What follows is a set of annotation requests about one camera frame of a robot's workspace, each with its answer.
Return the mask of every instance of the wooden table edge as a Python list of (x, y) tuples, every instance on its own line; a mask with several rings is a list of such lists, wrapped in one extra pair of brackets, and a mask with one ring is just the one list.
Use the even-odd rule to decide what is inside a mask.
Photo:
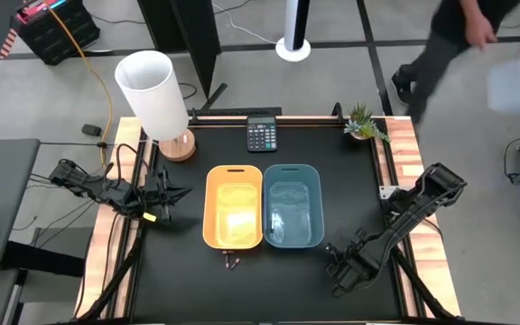
[[(277, 120), (291, 120), (291, 119), (337, 119), (336, 116), (277, 116)], [(408, 116), (373, 116), (373, 118), (382, 118), (386, 122), (387, 133), (391, 138), (391, 151), (395, 161), (395, 168), (397, 171), (397, 179), (401, 185), (413, 185), (416, 178), (423, 172), (423, 162), (419, 153), (416, 136), (414, 134), (413, 125)], [(244, 120), (246, 116), (201, 116), (201, 120)], [(116, 133), (116, 144), (127, 143), (137, 148), (138, 140), (141, 133), (141, 125), (136, 117), (121, 117)], [(147, 145), (144, 152), (144, 158), (147, 161), (150, 155), (152, 146)], [(389, 184), (388, 168), (386, 165), (385, 150), (380, 142), (376, 140), (376, 148), (378, 152), (378, 161), (381, 167), (381, 174), (384, 184)], [(135, 154), (131, 152), (122, 153), (120, 157), (122, 161), (122, 175), (125, 179), (130, 181), (134, 169)], [(112, 153), (112, 160), (115, 161), (115, 153)], [(143, 178), (146, 170), (141, 171), (141, 178)], [(116, 175), (112, 173), (109, 175), (115, 178)], [(98, 280), (97, 275), (102, 274), (106, 262), (105, 253), (107, 250), (107, 235), (106, 223), (111, 224), (113, 217), (110, 217), (107, 211), (110, 208), (100, 208), (97, 214), (94, 234), (91, 240), (88, 260), (86, 261), (86, 289), (84, 291), (83, 302), (79, 315), (83, 314), (96, 298), (101, 293), (101, 280)], [(116, 229), (119, 229), (114, 234), (110, 245), (110, 257), (108, 260), (108, 272), (106, 274), (106, 283), (111, 279), (113, 274), (113, 265), (116, 261), (116, 252), (119, 248), (120, 237), (122, 236), (121, 220), (117, 221)], [(431, 221), (436, 223), (436, 217), (431, 216)], [(136, 225), (130, 228), (128, 238), (135, 237)], [(420, 277), (425, 281), (426, 285), (431, 290), (432, 294), (441, 302), (442, 306), (449, 312), (460, 315), (459, 305), (457, 302), (456, 293), (450, 277), (450, 270), (444, 247), (438, 236), (434, 236), (434, 230), (426, 227), (424, 224), (419, 225), (411, 233), (411, 242), (413, 245), (415, 263)], [(128, 240), (126, 252), (129, 251), (133, 240)], [(436, 262), (438, 267), (434, 268), (432, 265)], [(413, 291), (406, 278), (405, 274), (401, 272), (401, 279), (403, 282), (404, 298), (410, 316), (416, 315), (414, 308)], [(124, 315), (125, 301), (128, 295), (129, 287), (129, 272), (125, 279), (120, 284), (117, 292), (115, 317), (122, 317)]]

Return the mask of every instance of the white lamp shade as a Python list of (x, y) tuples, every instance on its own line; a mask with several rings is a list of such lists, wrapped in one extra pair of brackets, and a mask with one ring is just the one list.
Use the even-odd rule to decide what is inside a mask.
[(139, 51), (116, 67), (116, 82), (154, 140), (172, 140), (188, 128), (188, 113), (172, 61), (158, 51)]

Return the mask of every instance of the black equipment box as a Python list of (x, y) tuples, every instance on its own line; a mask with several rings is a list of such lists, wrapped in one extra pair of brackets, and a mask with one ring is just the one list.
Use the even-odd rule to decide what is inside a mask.
[[(99, 37), (99, 28), (82, 0), (47, 0), (83, 48)], [(11, 27), (49, 65), (57, 65), (77, 53), (76, 47), (42, 0), (29, 2), (11, 17)]]

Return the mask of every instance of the gray floor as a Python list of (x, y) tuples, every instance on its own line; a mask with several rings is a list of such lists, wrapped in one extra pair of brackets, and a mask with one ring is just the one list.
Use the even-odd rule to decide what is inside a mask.
[[(107, 19), (141, 19), (134, 2), (124, 2), (132, 14), (114, 9), (107, 0), (86, 1), (90, 11)], [(221, 7), (241, 0), (215, 0)], [(366, 0), (374, 37), (378, 40), (423, 39), (429, 30), (433, 0)], [(253, 0), (233, 12), (236, 24), (268, 40), (282, 37), (283, 1)], [(356, 1), (312, 1), (307, 27), (310, 41), (363, 40)], [(217, 16), (222, 44), (261, 41), (229, 26), (227, 14)], [(520, 7), (504, 26), (520, 23)], [(520, 35), (520, 27), (502, 29), (501, 35)], [(19, 45), (14, 51), (20, 51)], [(107, 24), (99, 50), (151, 47), (142, 25)], [(461, 200), (439, 212), (445, 249), (459, 298), (461, 312), (471, 320), (520, 323), (520, 186), (503, 176), (503, 150), (520, 136), (520, 116), (500, 116), (487, 106), (486, 77), (495, 64), (518, 55), (519, 44), (498, 44), (485, 53), (469, 51), (451, 66), (432, 99), (423, 123), (421, 151), (425, 164), (442, 162), (469, 182)], [(378, 49), (385, 78), (412, 60), (421, 47)], [(91, 63), (106, 81), (114, 99), (114, 123), (132, 112), (113, 78), (121, 58), (95, 58)], [(179, 81), (198, 85), (190, 58), (172, 57)], [(26, 82), (25, 75), (33, 78)], [(286, 115), (327, 115), (334, 102), (367, 102), (382, 113), (372, 67), (365, 48), (313, 50), (306, 61), (287, 63), (273, 51), (225, 52), (218, 57), (214, 86), (228, 89), (215, 104), (219, 107), (282, 106)], [(188, 107), (200, 107), (199, 94)], [(395, 112), (402, 112), (392, 100)], [(81, 125), (104, 125), (107, 104), (97, 82), (78, 59), (46, 67), (38, 60), (0, 60), (0, 138), (39, 137), (46, 141), (94, 141), (79, 132)], [(114, 139), (114, 131), (109, 140)], [(44, 146), (35, 171), (46, 174), (60, 158), (70, 158), (91, 171), (99, 167), (98, 151), (88, 147)], [(520, 157), (511, 154), (509, 166), (520, 168)], [(79, 200), (62, 190), (30, 189), (16, 225), (38, 216), (35, 225), (45, 227)], [(91, 227), (96, 211), (89, 211), (74, 227)], [(33, 227), (14, 233), (28, 241)], [(26, 307), (23, 324), (40, 320), (65, 320), (73, 302), (32, 304)]]

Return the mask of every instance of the succulent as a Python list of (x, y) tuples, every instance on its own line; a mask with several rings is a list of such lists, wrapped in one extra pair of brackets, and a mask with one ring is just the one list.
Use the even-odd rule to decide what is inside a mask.
[(348, 123), (344, 125), (344, 133), (358, 133), (361, 128), (362, 125), (353, 120), (349, 120)]
[(355, 121), (360, 125), (370, 122), (370, 117), (372, 117), (372, 111), (367, 111), (366, 103), (357, 103), (350, 112), (350, 120)]
[(344, 125), (344, 133), (353, 133), (365, 138), (378, 137), (390, 142), (388, 136), (378, 129), (371, 117), (372, 111), (367, 110), (367, 104), (358, 103), (350, 112), (350, 120)]

